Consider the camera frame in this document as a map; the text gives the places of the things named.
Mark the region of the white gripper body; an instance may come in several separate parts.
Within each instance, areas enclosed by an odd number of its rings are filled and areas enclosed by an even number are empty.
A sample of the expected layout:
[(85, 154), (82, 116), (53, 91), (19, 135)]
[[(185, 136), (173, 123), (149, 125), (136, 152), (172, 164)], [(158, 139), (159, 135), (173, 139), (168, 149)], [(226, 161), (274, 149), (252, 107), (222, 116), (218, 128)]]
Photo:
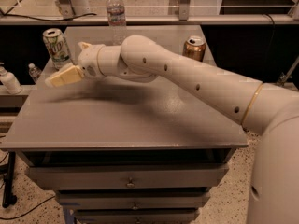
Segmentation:
[(91, 44), (89, 48), (82, 50), (79, 54), (78, 66), (82, 69), (85, 77), (98, 79), (102, 79), (105, 77), (102, 74), (98, 64), (99, 52), (103, 47), (103, 44)]

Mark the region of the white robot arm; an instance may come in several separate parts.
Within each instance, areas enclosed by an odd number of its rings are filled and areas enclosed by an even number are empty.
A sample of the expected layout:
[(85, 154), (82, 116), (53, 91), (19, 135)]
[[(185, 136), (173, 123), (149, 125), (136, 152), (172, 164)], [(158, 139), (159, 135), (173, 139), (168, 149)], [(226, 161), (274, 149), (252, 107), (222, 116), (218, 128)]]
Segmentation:
[(151, 82), (157, 76), (261, 136), (250, 180), (247, 224), (299, 224), (299, 96), (178, 55), (142, 35), (119, 46), (81, 42), (78, 63), (68, 63), (46, 79), (50, 87), (114, 76)]

